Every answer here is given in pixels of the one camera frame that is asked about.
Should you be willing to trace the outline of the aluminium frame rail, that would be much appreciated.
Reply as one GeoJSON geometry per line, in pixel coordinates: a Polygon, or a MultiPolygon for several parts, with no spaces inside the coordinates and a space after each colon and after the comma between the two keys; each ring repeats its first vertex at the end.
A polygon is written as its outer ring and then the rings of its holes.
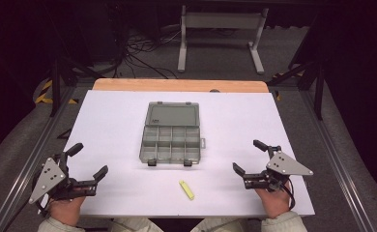
{"type": "Polygon", "coordinates": [[[324,122],[318,119],[314,111],[314,102],[312,97],[306,91],[302,91],[300,95],[303,100],[304,106],[309,113],[309,117],[318,133],[320,134],[320,137],[325,145],[326,155],[333,169],[333,173],[360,229],[360,232],[376,232],[363,206],[358,190],[348,170],[338,156],[338,152],[332,142],[331,135],[329,134],[324,122]]]}
{"type": "Polygon", "coordinates": [[[27,203],[26,190],[32,175],[74,90],[74,87],[62,90],[63,103],[54,115],[51,105],[38,104],[0,145],[0,232],[20,205],[27,203]]]}

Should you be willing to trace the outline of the black stand leg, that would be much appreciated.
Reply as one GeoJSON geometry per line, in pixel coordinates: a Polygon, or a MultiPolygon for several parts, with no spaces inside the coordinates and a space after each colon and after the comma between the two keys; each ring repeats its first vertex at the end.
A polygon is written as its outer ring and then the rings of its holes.
{"type": "Polygon", "coordinates": [[[292,68],[286,73],[277,73],[275,77],[267,82],[268,86],[277,86],[277,84],[293,77],[299,73],[302,77],[297,83],[297,88],[300,91],[308,91],[312,84],[315,84],[313,110],[318,120],[322,121],[322,99],[325,85],[325,76],[322,62],[307,62],[292,68]]]}
{"type": "Polygon", "coordinates": [[[54,61],[52,65],[52,110],[51,117],[54,117],[61,105],[63,104],[63,97],[61,96],[61,81],[65,83],[66,86],[74,87],[78,80],[79,75],[75,73],[75,70],[79,70],[86,76],[92,77],[94,79],[100,78],[101,75],[86,66],[76,62],[74,59],[60,56],[54,61]]]}

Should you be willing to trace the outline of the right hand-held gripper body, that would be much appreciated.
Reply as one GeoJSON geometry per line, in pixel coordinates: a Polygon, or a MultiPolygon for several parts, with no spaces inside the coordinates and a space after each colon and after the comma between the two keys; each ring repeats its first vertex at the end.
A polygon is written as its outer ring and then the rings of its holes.
{"type": "Polygon", "coordinates": [[[245,174],[243,181],[246,189],[265,189],[276,191],[285,188],[291,175],[312,176],[313,171],[286,155],[280,146],[269,146],[266,151],[269,162],[259,174],[245,174]]]}

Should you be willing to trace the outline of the grey metal stand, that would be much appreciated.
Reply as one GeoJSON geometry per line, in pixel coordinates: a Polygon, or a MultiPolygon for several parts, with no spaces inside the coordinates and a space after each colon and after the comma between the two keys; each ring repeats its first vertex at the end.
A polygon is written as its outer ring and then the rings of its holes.
{"type": "Polygon", "coordinates": [[[254,30],[255,39],[248,43],[248,49],[258,74],[265,72],[258,53],[262,32],[268,17],[269,9],[265,8],[260,13],[200,13],[189,12],[185,5],[181,12],[181,43],[177,70],[183,73],[186,70],[187,60],[187,29],[243,29],[254,30]]]}

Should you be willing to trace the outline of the small yellow bar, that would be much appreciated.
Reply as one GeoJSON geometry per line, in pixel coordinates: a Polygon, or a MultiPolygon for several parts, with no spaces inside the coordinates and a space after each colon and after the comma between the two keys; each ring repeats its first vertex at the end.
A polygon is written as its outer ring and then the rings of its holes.
{"type": "Polygon", "coordinates": [[[179,182],[179,185],[181,186],[182,190],[185,192],[185,194],[188,197],[188,199],[189,200],[193,200],[194,197],[195,197],[195,195],[192,192],[192,190],[190,189],[189,185],[185,181],[183,181],[183,180],[181,180],[179,182]]]}

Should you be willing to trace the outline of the person's legs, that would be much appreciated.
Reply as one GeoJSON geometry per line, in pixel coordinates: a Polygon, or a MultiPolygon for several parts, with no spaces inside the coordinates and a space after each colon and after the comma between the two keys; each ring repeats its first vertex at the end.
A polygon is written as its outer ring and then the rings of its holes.
{"type": "MultiPolygon", "coordinates": [[[[145,217],[116,218],[108,232],[166,232],[145,217]]],[[[261,232],[257,225],[244,218],[205,218],[188,232],[261,232]]]]}

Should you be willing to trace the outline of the person's right hand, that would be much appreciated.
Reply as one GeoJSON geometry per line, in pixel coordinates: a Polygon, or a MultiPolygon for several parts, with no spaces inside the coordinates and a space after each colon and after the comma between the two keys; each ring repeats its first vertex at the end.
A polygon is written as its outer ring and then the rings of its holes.
{"type": "Polygon", "coordinates": [[[261,188],[257,188],[255,192],[260,197],[268,218],[277,218],[290,211],[290,196],[287,192],[283,190],[268,192],[261,188]]]}

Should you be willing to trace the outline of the black yellow floor tape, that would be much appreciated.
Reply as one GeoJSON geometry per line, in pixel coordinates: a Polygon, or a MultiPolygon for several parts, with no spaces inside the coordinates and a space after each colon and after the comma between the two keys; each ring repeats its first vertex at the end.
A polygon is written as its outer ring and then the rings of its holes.
{"type": "Polygon", "coordinates": [[[35,103],[53,103],[52,98],[48,98],[46,96],[48,90],[52,87],[53,81],[49,79],[43,86],[42,90],[40,91],[39,95],[35,99],[35,103]]]}

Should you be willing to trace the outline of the grey plastic compartment box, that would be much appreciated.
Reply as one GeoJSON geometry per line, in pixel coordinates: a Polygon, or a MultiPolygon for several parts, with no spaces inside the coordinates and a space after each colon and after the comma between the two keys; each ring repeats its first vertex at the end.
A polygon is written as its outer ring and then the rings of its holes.
{"type": "Polygon", "coordinates": [[[197,102],[149,103],[139,153],[142,163],[193,166],[204,148],[197,102]]]}

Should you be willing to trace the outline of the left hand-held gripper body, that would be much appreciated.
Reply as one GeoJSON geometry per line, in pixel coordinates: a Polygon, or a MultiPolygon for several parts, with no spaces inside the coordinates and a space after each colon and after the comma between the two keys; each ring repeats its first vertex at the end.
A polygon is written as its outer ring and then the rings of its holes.
{"type": "Polygon", "coordinates": [[[46,160],[29,197],[29,204],[38,202],[46,194],[54,200],[68,200],[96,194],[99,173],[95,173],[93,179],[89,181],[77,181],[70,177],[67,159],[74,155],[75,152],[66,152],[46,160]]]}

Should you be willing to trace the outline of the person's left hand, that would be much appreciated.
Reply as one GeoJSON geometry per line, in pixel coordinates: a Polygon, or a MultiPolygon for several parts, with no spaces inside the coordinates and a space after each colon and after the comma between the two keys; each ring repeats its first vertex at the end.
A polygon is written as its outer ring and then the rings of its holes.
{"type": "Polygon", "coordinates": [[[85,197],[77,197],[70,200],[54,200],[49,203],[50,216],[63,224],[76,226],[80,218],[80,209],[85,197]]]}

